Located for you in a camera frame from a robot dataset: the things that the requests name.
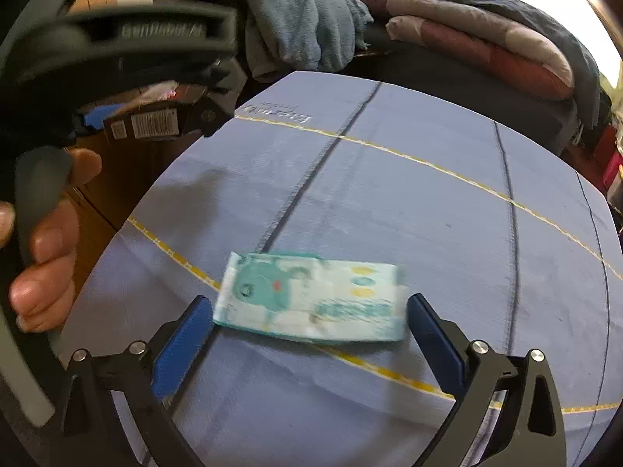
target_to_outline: wipes packet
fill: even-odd
[[[295,341],[399,341],[406,292],[395,265],[231,253],[214,323]]]

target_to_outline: blue towel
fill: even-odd
[[[247,38],[257,26],[264,44],[247,40],[247,61],[258,76],[256,49],[268,49],[275,60],[267,71],[286,74],[291,70],[337,72],[352,59],[355,47],[366,49],[363,32],[373,19],[359,0],[247,0],[253,15]]]

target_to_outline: dark seam line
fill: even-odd
[[[601,391],[604,389],[604,379],[605,379],[605,363],[608,360],[608,347],[610,345],[610,291],[608,289],[608,272],[605,270],[604,264],[604,256],[601,251],[601,243],[599,241],[599,232],[597,231],[597,225],[595,224],[595,218],[593,216],[593,209],[591,209],[591,204],[586,197],[586,193],[584,192],[584,186],[582,185],[582,180],[580,179],[579,174],[576,172],[577,181],[579,182],[580,189],[582,190],[582,195],[584,196],[584,200],[586,201],[586,205],[588,207],[588,212],[591,214],[591,222],[593,223],[593,229],[595,230],[595,237],[597,238],[597,249],[599,250],[599,257],[601,258],[601,268],[604,272],[604,284],[605,284],[605,310],[608,315],[608,323],[605,329],[605,352],[604,352],[604,364],[601,368],[601,382],[599,383],[599,391],[597,392],[597,402],[595,405],[599,405],[599,400],[601,399]],[[582,441],[582,445],[580,446],[579,451],[577,452],[577,456],[573,461],[573,466],[577,463],[577,460],[580,458],[582,454],[582,450],[588,440],[588,436],[591,434],[591,430],[593,429],[593,425],[595,424],[595,417],[597,416],[597,410],[593,411],[593,418],[591,418],[591,424],[588,428],[588,432],[586,432],[586,436],[584,436],[584,440]]]
[[[500,127],[495,121],[493,123],[493,130],[495,132],[495,140],[497,142],[498,148],[500,149],[500,157],[502,158],[502,166],[504,172],[504,179],[506,180],[507,186],[507,195],[511,200],[515,199],[513,193],[513,182],[510,179],[510,170],[509,170],[509,161],[507,159],[506,150],[504,149],[504,145],[502,144],[502,137],[500,135]],[[513,204],[509,204],[510,210],[510,240],[511,240],[511,259],[513,261],[513,289],[511,292],[511,300],[510,300],[510,314],[509,319],[507,321],[507,332],[506,332],[506,345],[504,346],[504,350],[507,354],[511,354],[513,351],[513,346],[515,344],[515,330],[516,330],[516,320],[517,320],[517,309],[519,306],[519,241],[517,237],[517,211]],[[494,397],[494,401],[502,402],[502,393],[497,393]],[[468,465],[473,465],[475,463],[475,456],[478,453],[478,450],[481,448],[482,444],[488,437],[490,437],[491,432],[493,431],[493,410],[489,409],[487,411],[487,416],[485,418],[485,429],[482,435],[476,439],[476,442],[472,448],[472,453],[468,460]]]
[[[368,97],[357,107],[357,109],[350,115],[345,124],[340,129],[338,133],[339,136],[346,135],[350,129],[353,127],[354,123],[359,119],[360,115],[362,115],[363,111],[368,107],[370,102],[376,96],[376,93],[379,92],[382,83],[376,83],[375,88],[370,92]],[[312,163],[311,167],[305,173],[301,181],[296,185],[294,191],[290,194],[288,199],[285,201],[284,206],[281,211],[277,215],[275,221],[269,227],[267,232],[264,234],[260,243],[257,246],[256,251],[259,253],[264,253],[266,251],[270,251],[273,244],[275,243],[276,238],[281,234],[285,224],[288,222],[288,219],[292,216],[292,212],[303,198],[305,192],[311,186],[313,180],[317,177],[319,171],[322,169],[323,165],[331,156],[331,153],[338,146],[341,139],[334,137],[329,143],[325,146],[325,148],[320,152],[318,157],[315,159],[314,163]]]
[[[511,200],[515,199],[513,192],[513,182],[510,179],[509,162],[507,159],[506,150],[502,144],[502,137],[500,136],[500,127],[493,121],[493,127],[495,128],[495,138],[498,146],[500,146],[500,155],[502,157],[502,164],[504,166],[504,179],[507,183],[507,194]],[[517,237],[517,211],[513,204],[510,204],[510,216],[511,216],[511,230],[510,236],[512,240],[511,258],[513,261],[513,290],[512,300],[510,301],[510,323],[507,330],[507,340],[504,349],[507,354],[512,354],[515,347],[515,330],[517,323],[517,309],[519,308],[519,241]]]
[[[376,93],[379,92],[381,86],[382,83],[376,83],[375,88],[372,90],[372,92],[370,92],[368,97],[361,104],[359,104],[357,109],[347,119],[345,124],[340,129],[340,133],[338,133],[338,135],[343,136],[350,131],[350,129],[353,127],[353,124],[356,123],[357,119],[359,119],[360,115],[362,115],[366,107],[368,107],[370,102],[372,102],[372,100],[376,96]],[[326,163],[329,156],[331,156],[331,153],[334,151],[340,141],[341,139],[334,137],[332,141],[329,142],[320,152],[319,156],[316,158],[314,163],[312,163],[311,167],[307,170],[301,181],[297,184],[294,191],[292,191],[291,195],[286,200],[285,205],[277,215],[276,221],[272,223],[268,231],[262,237],[262,240],[260,240],[260,243],[258,244],[256,249],[257,252],[265,253],[266,251],[270,251],[270,248],[272,247],[273,243],[275,243],[276,238],[281,233],[286,222],[292,215],[294,208],[298,205],[301,198],[303,198],[303,194],[309,189],[309,186],[318,175],[318,172]],[[201,366],[203,359],[210,351],[210,348],[216,340],[219,332],[220,325],[214,325],[212,332],[208,337],[208,341],[205,343],[204,347],[201,348],[201,350],[197,354],[197,357],[193,360],[188,372],[184,376],[184,380],[182,381],[180,388],[178,388],[178,391],[173,395],[171,399],[171,404],[167,407],[167,410],[169,411],[169,414],[171,416],[173,416],[173,414],[178,409],[180,402],[182,401],[182,398],[186,393],[186,389],[189,386],[189,382],[193,379],[195,373],[197,373],[197,370]],[[150,461],[151,454],[149,453],[149,451],[147,451],[147,453],[143,457],[141,464],[143,466],[147,466]]]
[[[217,440],[220,432],[223,431],[229,411],[236,407],[236,400],[239,399],[240,392],[248,386],[251,381],[253,371],[260,362],[260,357],[261,355],[256,351],[251,351],[247,354],[240,372],[236,375],[236,379],[227,389],[219,405],[216,406],[216,409],[211,410],[209,421],[212,433],[208,435],[204,441],[199,441],[197,446],[195,446],[195,453],[197,456],[201,453],[209,453],[214,447],[214,442]]]

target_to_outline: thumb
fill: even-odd
[[[0,248],[11,238],[13,223],[15,222],[15,209],[11,204],[0,202]]]

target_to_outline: gray handle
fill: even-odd
[[[35,426],[54,414],[54,403],[63,377],[45,334],[17,330],[9,304],[9,285],[32,263],[29,238],[32,229],[60,200],[71,171],[71,156],[62,149],[40,147],[20,156],[14,169],[14,198],[18,244],[11,241],[2,253],[3,288],[0,307],[0,374],[18,399],[24,415]]]

